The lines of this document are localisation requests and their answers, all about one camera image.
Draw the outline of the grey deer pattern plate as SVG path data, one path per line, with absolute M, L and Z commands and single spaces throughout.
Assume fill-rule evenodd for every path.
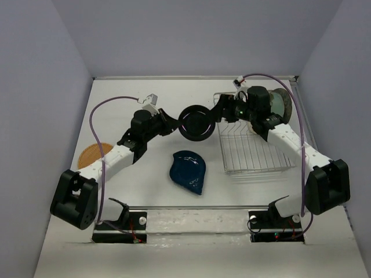
M 287 124 L 287 123 L 289 123 L 289 121 L 291 119 L 291 115 L 292 115 L 292 111 L 293 111 L 293 107 L 292 107 L 293 104 L 292 104 L 291 95 L 286 89 L 283 89 L 283 88 L 277 88 L 277 89 L 273 90 L 273 92 L 279 93 L 284 100 L 285 113 L 284 113 L 284 116 L 282 117 L 282 119 L 283 119 L 283 122 Z

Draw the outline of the teal flower plate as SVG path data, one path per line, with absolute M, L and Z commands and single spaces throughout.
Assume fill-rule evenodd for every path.
M 282 96 L 277 92 L 270 92 L 270 105 L 271 105 L 271 112 L 274 114 L 278 114 L 281 117 L 284 116 L 285 113 L 285 103 Z

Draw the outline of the dark blue leaf-shaped plate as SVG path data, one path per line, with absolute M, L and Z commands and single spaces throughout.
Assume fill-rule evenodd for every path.
M 175 184 L 201 196 L 205 175 L 206 163 L 199 154 L 187 150 L 173 154 L 169 177 Z

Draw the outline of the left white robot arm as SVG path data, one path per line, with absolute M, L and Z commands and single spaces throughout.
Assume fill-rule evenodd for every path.
M 50 213 L 70 225 L 84 230 L 97 220 L 99 201 L 104 198 L 103 182 L 135 164 L 156 136 L 166 136 L 181 125 L 163 109 L 152 115 L 141 109 L 134 113 L 130 128 L 103 158 L 78 171 L 64 171 L 58 181 Z

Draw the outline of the black round plate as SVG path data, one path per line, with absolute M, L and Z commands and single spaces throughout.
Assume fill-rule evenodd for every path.
M 190 141 L 204 141 L 214 132 L 215 121 L 211 112 L 202 105 L 191 105 L 185 108 L 178 118 L 181 135 Z

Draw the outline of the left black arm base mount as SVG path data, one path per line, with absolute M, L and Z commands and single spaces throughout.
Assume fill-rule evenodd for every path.
M 121 209 L 116 220 L 103 220 L 93 228 L 91 241 L 104 244 L 146 244 L 147 211 L 131 209 L 126 203 L 109 198 Z

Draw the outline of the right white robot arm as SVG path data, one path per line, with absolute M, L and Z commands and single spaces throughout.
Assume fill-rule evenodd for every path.
M 350 199 L 348 165 L 319 153 L 303 132 L 296 133 L 289 124 L 292 110 L 292 97 L 284 88 L 253 86 L 214 95 L 212 116 L 221 125 L 221 142 L 230 145 L 230 155 L 222 148 L 223 157 L 232 160 L 227 170 L 301 170 L 301 191 L 272 201 L 260 217 L 274 227 L 293 215 L 320 215 Z

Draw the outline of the orange woven pattern plate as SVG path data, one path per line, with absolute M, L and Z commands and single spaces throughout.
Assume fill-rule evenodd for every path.
M 78 169 L 85 168 L 101 158 L 98 144 L 92 144 L 82 151 L 78 158 Z

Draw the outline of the cream round plate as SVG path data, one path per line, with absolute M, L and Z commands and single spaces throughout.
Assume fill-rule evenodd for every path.
M 253 130 L 253 126 L 250 122 L 247 122 L 247 127 L 250 133 L 256 134 L 256 132 Z

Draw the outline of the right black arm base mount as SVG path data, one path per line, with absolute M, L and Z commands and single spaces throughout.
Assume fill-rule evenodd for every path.
M 248 212 L 246 225 L 252 243 L 305 242 L 300 216 L 283 217 L 276 208 L 276 203 L 284 198 L 271 202 L 266 210 Z

